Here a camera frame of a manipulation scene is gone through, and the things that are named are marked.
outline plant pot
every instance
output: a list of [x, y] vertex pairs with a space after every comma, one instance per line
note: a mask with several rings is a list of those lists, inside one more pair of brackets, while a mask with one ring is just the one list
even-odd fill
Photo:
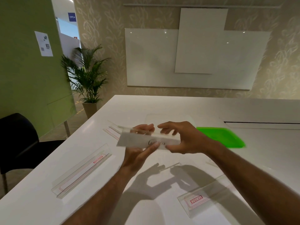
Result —
[[89, 102], [84, 102], [82, 103], [84, 111], [88, 119], [94, 115], [94, 113], [97, 112], [97, 104], [96, 103], [89, 103]]

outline metal leg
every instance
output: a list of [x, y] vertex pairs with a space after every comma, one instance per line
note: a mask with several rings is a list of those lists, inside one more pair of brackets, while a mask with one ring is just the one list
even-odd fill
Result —
[[67, 121], [64, 122], [64, 125], [65, 125], [65, 129], [66, 129], [66, 132], [67, 132], [67, 136], [70, 137], [70, 136], [71, 136], [71, 133], [70, 133], [70, 130], [69, 130], [69, 126], [68, 126]]
[[8, 193], [7, 181], [6, 181], [6, 174], [2, 174], [2, 181], [4, 187], [4, 194]]

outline bright green tray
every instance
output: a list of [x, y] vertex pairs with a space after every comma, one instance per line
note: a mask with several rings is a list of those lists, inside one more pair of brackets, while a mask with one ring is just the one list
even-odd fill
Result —
[[226, 128], [197, 127], [206, 136], [217, 140], [228, 148], [243, 148], [245, 143], [234, 132]]

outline potted plant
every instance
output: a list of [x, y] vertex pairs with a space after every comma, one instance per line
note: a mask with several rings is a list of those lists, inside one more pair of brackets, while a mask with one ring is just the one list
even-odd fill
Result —
[[103, 84], [107, 84], [107, 72], [102, 70], [102, 64], [110, 60], [94, 60], [94, 53], [101, 49], [99, 45], [94, 49], [73, 49], [74, 61], [63, 55], [61, 65], [66, 71], [68, 81], [71, 82], [72, 90], [78, 92], [82, 101], [86, 116], [92, 117], [97, 112], [97, 102], [101, 101], [98, 90]]

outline person's left hand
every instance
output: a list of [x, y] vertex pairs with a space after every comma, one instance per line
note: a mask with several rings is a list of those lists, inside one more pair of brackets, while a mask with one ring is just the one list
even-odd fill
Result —
[[[154, 132], [155, 130], [153, 124], [138, 125], [134, 127], [134, 129], [146, 130], [150, 132]], [[124, 161], [120, 167], [120, 170], [124, 170], [131, 177], [135, 176], [145, 163], [145, 160], [148, 158], [148, 156], [151, 155], [159, 147], [159, 145], [160, 143], [157, 142], [155, 144], [152, 144], [145, 150], [137, 147], [127, 147], [125, 149]]]

